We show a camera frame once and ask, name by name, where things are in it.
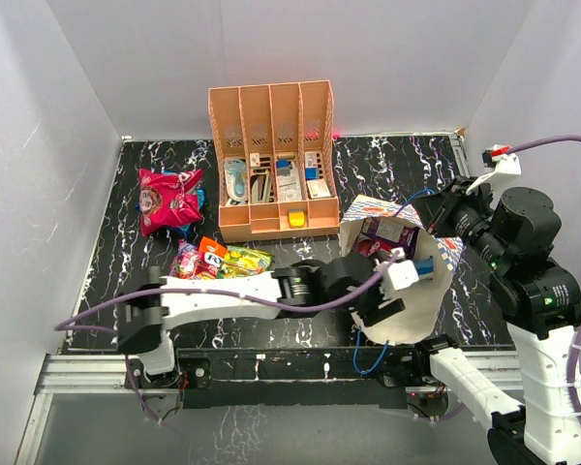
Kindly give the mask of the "blue checkered paper bag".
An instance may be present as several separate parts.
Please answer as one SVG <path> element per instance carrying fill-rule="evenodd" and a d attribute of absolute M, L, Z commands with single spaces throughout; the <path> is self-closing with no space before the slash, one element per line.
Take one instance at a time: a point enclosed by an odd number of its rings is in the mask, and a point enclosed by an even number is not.
<path fill-rule="evenodd" d="M 406 309 L 383 322 L 366 327 L 354 314 L 356 326 L 353 367 L 359 375 L 373 372 L 385 357 L 380 353 L 371 367 L 363 368 L 359 364 L 359 350 L 363 343 L 381 345 L 384 350 L 403 344 L 414 344 L 425 339 L 433 330 L 440 313 L 443 298 L 449 289 L 454 271 L 465 249 L 458 237 L 434 237 L 424 230 L 414 208 L 407 201 L 398 204 L 383 201 L 365 195 L 357 196 L 343 215 L 340 226 L 340 246 L 343 254 L 355 252 L 352 246 L 357 238 L 365 218 L 396 218 L 405 226 L 420 227 L 415 254 L 411 261 L 435 260 L 434 278 L 418 281 L 409 288 L 398 292 L 393 299 L 402 298 Z"/>

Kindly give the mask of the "green snack packet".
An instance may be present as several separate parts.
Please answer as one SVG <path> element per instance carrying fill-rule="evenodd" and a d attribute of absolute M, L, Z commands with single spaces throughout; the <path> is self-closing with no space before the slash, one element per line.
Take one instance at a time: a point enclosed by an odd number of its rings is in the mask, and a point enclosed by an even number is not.
<path fill-rule="evenodd" d="M 229 245 L 218 277 L 231 279 L 261 274 L 274 263 L 272 254 L 241 246 Z"/>

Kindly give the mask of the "orange Fox's candy bag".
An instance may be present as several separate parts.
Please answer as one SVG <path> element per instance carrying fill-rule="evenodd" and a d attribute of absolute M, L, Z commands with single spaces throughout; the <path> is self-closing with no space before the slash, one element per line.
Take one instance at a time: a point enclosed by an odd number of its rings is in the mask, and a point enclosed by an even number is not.
<path fill-rule="evenodd" d="M 216 240 L 204 236 L 199 243 L 199 258 L 194 270 L 194 278 L 214 280 L 224 263 L 227 247 Z"/>

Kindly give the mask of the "purple Fox's candy bag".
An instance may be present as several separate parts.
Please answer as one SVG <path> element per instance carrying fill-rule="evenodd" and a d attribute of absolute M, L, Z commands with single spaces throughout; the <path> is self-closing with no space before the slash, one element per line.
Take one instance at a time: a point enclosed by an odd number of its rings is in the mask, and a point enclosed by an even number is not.
<path fill-rule="evenodd" d="M 169 275 L 180 279 L 194 279 L 198 273 L 201 253 L 199 248 L 185 240 L 178 242 L 178 252 L 170 266 Z"/>

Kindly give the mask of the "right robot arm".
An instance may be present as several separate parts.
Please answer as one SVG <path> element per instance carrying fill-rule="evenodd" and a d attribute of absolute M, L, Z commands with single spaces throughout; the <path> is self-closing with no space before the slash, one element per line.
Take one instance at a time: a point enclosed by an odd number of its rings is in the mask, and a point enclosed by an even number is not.
<path fill-rule="evenodd" d="M 496 206 L 492 200 L 489 184 L 457 177 L 412 205 L 429 234 L 460 238 L 487 265 L 524 399 L 504 393 L 445 341 L 413 359 L 413 375 L 455 392 L 484 428 L 497 463 L 581 464 L 581 407 L 570 397 L 581 390 L 580 376 L 568 367 L 581 329 L 581 291 L 551 257 L 561 219 L 536 189 L 513 187 Z"/>

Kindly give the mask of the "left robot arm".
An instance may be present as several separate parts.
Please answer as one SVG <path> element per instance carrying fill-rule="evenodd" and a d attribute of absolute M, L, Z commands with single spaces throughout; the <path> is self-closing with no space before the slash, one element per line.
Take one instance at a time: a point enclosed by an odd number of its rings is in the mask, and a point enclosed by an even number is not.
<path fill-rule="evenodd" d="M 168 387 L 181 371 L 169 336 L 176 327 L 219 319 L 307 318 L 330 309 L 345 309 L 373 326 L 404 310 L 398 294 L 417 280 L 413 262 L 399 249 L 374 259 L 351 252 L 329 263 L 305 260 L 230 279 L 175 278 L 153 266 L 144 283 L 115 305 L 117 351 L 138 357 L 149 378 Z"/>

